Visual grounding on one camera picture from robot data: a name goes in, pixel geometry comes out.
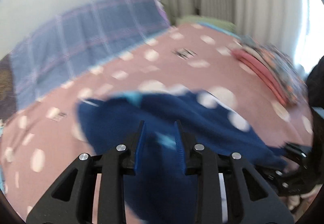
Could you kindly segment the navy star fleece garment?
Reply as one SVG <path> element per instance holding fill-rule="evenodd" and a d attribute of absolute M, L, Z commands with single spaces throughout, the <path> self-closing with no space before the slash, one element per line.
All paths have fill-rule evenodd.
<path fill-rule="evenodd" d="M 207 91 L 125 92 L 105 101 L 80 101 L 76 113 L 97 154 L 124 143 L 145 123 L 143 160 L 138 173 L 124 179 L 124 191 L 127 205 L 146 223 L 194 221 L 197 178 L 182 171 L 177 121 L 217 154 L 238 152 L 254 165 L 286 166 L 276 148 L 266 146 L 242 116 Z"/>

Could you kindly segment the folded pink floral clothes stack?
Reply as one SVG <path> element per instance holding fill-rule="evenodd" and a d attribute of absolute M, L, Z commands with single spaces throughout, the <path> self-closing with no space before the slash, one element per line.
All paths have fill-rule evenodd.
<path fill-rule="evenodd" d="M 290 57 L 274 45 L 262 45 L 251 37 L 236 41 L 232 56 L 248 66 L 283 106 L 296 105 L 306 97 L 306 84 Z"/>

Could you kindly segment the pink polka dot bedsheet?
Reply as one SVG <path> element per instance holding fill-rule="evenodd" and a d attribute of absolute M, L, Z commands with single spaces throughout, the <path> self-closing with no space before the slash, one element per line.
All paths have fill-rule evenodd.
<path fill-rule="evenodd" d="M 92 67 L 18 110 L 4 125 L 4 192 L 17 213 L 30 210 L 60 173 L 83 152 L 92 153 L 76 118 L 80 100 L 123 91 L 179 94 L 203 89 L 240 114 L 270 146 L 312 144 L 306 99 L 285 107 L 244 63 L 232 57 L 239 41 L 199 24 L 184 24 L 131 52 Z"/>

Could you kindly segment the light green sheet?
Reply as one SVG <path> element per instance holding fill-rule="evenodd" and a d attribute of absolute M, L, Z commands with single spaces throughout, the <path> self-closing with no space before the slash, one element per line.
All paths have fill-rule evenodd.
<path fill-rule="evenodd" d="M 223 30 L 229 31 L 231 33 L 236 34 L 236 26 L 232 22 L 219 20 L 213 17 L 205 17 L 198 15 L 187 15 L 184 17 L 180 17 L 176 19 L 176 24 L 184 24 L 184 23 L 198 23 L 198 24 L 208 24 L 214 27 L 221 28 Z"/>

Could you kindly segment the blue plaid pillow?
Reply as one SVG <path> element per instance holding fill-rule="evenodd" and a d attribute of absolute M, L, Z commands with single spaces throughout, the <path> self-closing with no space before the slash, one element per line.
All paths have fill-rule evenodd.
<path fill-rule="evenodd" d="M 56 16 L 10 54 L 18 108 L 169 26 L 160 0 L 100 0 Z"/>

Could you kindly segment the dark floral pillow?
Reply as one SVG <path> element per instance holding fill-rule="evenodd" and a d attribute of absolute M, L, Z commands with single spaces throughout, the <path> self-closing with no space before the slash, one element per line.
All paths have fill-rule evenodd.
<path fill-rule="evenodd" d="M 0 117 L 7 121 L 17 111 L 16 95 L 10 56 L 6 55 L 0 63 Z"/>

